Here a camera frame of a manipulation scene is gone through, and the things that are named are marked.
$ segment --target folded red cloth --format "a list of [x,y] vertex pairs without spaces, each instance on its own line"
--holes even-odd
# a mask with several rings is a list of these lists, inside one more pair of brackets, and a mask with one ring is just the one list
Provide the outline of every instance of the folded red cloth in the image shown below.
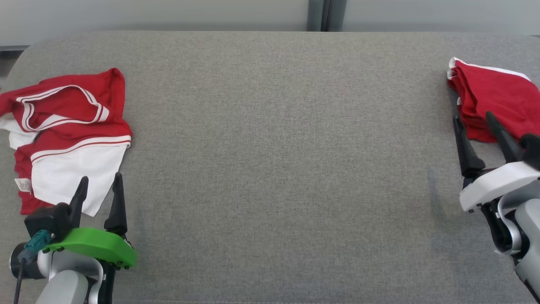
[[491,111],[519,139],[527,133],[540,135],[540,91],[522,73],[468,64],[453,57],[448,84],[460,97],[461,119],[470,139],[496,142],[485,113]]

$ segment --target cable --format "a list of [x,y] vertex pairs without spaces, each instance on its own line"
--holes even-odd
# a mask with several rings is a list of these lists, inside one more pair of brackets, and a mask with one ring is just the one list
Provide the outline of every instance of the cable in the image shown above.
[[21,266],[19,276],[17,277],[17,285],[15,286],[15,299],[13,300],[13,304],[19,303],[21,283],[23,282],[24,264],[26,264],[27,261],[32,262],[36,258],[38,252],[45,248],[54,238],[55,235],[53,233],[49,233],[47,230],[42,229],[33,235],[30,241],[24,245],[23,251],[17,255],[17,260]]
[[24,264],[26,264],[26,259],[22,258],[21,266],[19,267],[19,275],[17,276],[17,285],[15,285],[15,298],[13,300],[13,304],[19,303],[19,295],[21,293],[21,284],[23,282]]

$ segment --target white fabric panel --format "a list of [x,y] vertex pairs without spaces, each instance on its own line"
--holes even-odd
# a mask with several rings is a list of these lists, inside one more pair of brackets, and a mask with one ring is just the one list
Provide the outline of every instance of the white fabric panel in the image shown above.
[[9,147],[15,150],[20,146],[31,143],[38,134],[38,132],[23,131],[12,113],[0,117],[0,129],[9,131]]
[[127,147],[128,144],[90,146],[37,159],[32,166],[34,196],[51,204],[69,203],[80,179],[88,176],[83,213],[95,216],[111,188]]

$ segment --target gray fabric surface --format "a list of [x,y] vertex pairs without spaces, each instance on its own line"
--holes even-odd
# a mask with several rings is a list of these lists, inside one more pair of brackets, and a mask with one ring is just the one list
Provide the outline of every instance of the gray fabric surface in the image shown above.
[[[446,69],[456,56],[539,84],[539,54],[538,38],[491,34],[98,32],[33,45],[4,89],[124,74],[139,265],[115,303],[532,303],[459,205]],[[0,132],[6,260],[27,238],[12,155]],[[102,227],[110,200],[83,225]],[[2,303],[14,286],[1,271]]]

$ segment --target white stripe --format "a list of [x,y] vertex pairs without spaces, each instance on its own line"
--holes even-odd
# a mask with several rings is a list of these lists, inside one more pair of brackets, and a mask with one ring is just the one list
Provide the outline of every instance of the white stripe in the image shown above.
[[453,74],[453,71],[452,69],[456,67],[456,61],[459,61],[465,65],[468,65],[470,67],[477,67],[477,68],[482,68],[482,69],[486,69],[486,70],[492,70],[492,71],[497,71],[497,72],[501,72],[501,73],[505,73],[505,74],[511,74],[511,75],[516,75],[516,76],[519,76],[521,78],[525,78],[526,80],[528,81],[531,81],[531,79],[529,79],[527,77],[527,75],[523,74],[523,73],[520,73],[520,72],[515,72],[515,71],[511,71],[511,70],[507,70],[507,69],[501,69],[501,68],[493,68],[493,67],[483,67],[481,65],[475,65],[475,64],[469,64],[469,63],[466,63],[465,61],[461,60],[461,59],[458,59],[456,57],[452,57],[452,59],[450,59],[450,62],[448,63],[448,71],[446,73],[446,77],[448,78],[448,80],[452,79],[453,77],[455,77],[455,75]]
[[[47,98],[47,97],[49,97],[49,96],[51,96],[51,95],[53,95],[53,94],[55,94],[55,93],[57,93],[57,92],[59,92],[59,91],[61,91],[63,89],[69,88],[69,87],[78,88],[79,90],[81,90],[81,92],[86,97],[86,100],[91,105],[95,105],[97,107],[96,116],[94,117],[94,119],[92,121],[89,121],[89,122],[88,121],[80,121],[80,120],[61,121],[63,119],[66,119],[67,117],[60,116],[60,115],[51,115],[39,127],[32,128],[30,126],[30,118],[34,114],[34,111],[35,111],[34,107],[35,106],[32,103],[29,103],[29,101],[42,100],[44,98]],[[34,94],[34,95],[29,95],[29,96],[21,96],[21,97],[16,98],[16,101],[21,102],[24,105],[24,112],[23,112],[23,117],[22,117],[22,125],[23,125],[23,128],[26,131],[29,131],[29,132],[41,131],[41,130],[44,130],[44,129],[47,129],[47,128],[50,128],[50,127],[54,127],[56,125],[64,124],[64,123],[90,124],[90,123],[95,123],[98,120],[99,121],[104,121],[109,116],[109,110],[106,107],[102,106],[100,103],[98,103],[96,101],[96,98],[92,95],[92,93],[90,93],[89,91],[79,87],[78,85],[74,85],[74,84],[65,85],[63,87],[50,89],[48,91],[45,91],[45,92],[42,92],[42,93],[39,93],[39,94]]]
[[127,146],[128,148],[130,147],[131,142],[125,143],[125,142],[122,142],[122,141],[131,141],[131,136],[125,135],[125,136],[117,136],[117,137],[89,138],[87,140],[80,141],[77,144],[75,144],[75,145],[73,145],[73,146],[71,146],[71,147],[69,147],[67,149],[44,150],[44,151],[36,152],[36,153],[34,153],[34,154],[32,154],[30,156],[30,160],[33,162],[36,158],[38,158],[40,156],[48,155],[48,154],[57,155],[57,154],[68,153],[68,152],[71,152],[71,151],[75,151],[78,148],[80,148],[82,146],[85,146],[85,145],[87,145],[85,147],[90,147],[90,146],[92,146],[92,147],[95,147],[95,146]]

